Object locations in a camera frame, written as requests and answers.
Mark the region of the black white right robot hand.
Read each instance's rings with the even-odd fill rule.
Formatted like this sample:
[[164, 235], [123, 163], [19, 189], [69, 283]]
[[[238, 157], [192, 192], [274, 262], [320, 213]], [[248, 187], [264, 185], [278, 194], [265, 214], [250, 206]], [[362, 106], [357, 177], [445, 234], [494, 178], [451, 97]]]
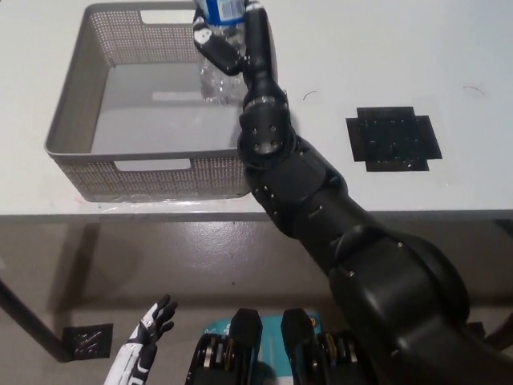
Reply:
[[[216, 32], [244, 28], [244, 44], [239, 49], [229, 37]], [[288, 103], [278, 85], [269, 18], [259, 1], [196, 1], [192, 21], [194, 46], [200, 55], [226, 76], [243, 77], [247, 93], [243, 105], [255, 99]]]

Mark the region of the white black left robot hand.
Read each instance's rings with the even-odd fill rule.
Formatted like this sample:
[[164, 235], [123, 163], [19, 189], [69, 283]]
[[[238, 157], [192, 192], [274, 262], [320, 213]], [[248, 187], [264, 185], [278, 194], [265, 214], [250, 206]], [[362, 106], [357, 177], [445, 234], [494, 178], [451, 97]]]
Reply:
[[119, 348], [104, 384], [146, 384], [158, 351], [157, 342], [173, 328], [177, 302], [165, 294], [139, 320]]

